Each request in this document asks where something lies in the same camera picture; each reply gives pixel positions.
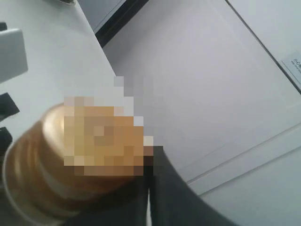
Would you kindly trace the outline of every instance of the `black edge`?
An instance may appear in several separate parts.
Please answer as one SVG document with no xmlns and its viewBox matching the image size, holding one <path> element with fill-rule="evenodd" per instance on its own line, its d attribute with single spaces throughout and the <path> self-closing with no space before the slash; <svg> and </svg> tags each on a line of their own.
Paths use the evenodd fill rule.
<svg viewBox="0 0 301 226">
<path fill-rule="evenodd" d="M 127 0 L 95 34 L 104 47 L 149 0 Z"/>
<path fill-rule="evenodd" d="M 0 32 L 6 31 L 8 29 L 5 22 L 0 22 Z"/>
</svg>

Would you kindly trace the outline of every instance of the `white desk surface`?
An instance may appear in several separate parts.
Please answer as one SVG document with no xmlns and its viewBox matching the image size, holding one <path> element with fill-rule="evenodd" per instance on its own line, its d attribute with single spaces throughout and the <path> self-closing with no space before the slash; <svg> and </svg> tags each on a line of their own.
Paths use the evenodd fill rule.
<svg viewBox="0 0 301 226">
<path fill-rule="evenodd" d="M 19 137 L 64 96 L 99 96 L 114 72 L 79 4 L 1 0 L 0 21 L 23 30 L 29 71 L 0 84 L 20 113 L 1 122 Z"/>
</svg>

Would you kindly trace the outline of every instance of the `gold metallic object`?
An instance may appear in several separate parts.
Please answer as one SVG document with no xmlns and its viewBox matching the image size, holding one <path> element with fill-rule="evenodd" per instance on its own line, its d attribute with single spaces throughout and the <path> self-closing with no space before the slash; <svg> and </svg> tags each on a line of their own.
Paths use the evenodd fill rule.
<svg viewBox="0 0 301 226">
<path fill-rule="evenodd" d="M 7 152 L 3 182 L 36 225 L 59 225 L 143 175 L 143 127 L 114 107 L 57 105 Z"/>
</svg>

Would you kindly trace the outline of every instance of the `gray device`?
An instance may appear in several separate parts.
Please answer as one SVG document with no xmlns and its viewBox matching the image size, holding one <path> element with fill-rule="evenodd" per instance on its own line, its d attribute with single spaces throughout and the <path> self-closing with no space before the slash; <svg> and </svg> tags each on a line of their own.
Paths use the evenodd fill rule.
<svg viewBox="0 0 301 226">
<path fill-rule="evenodd" d="M 23 33 L 0 22 L 0 83 L 28 70 Z"/>
</svg>

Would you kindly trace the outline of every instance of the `sticker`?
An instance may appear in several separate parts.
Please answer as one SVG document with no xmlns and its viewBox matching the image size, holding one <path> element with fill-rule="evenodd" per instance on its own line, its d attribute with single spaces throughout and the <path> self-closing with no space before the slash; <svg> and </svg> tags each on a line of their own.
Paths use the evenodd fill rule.
<svg viewBox="0 0 301 226">
<path fill-rule="evenodd" d="M 299 85 L 301 85 L 301 54 L 296 51 L 283 60 L 282 63 L 285 65 L 285 69 L 288 70 Z"/>
</svg>

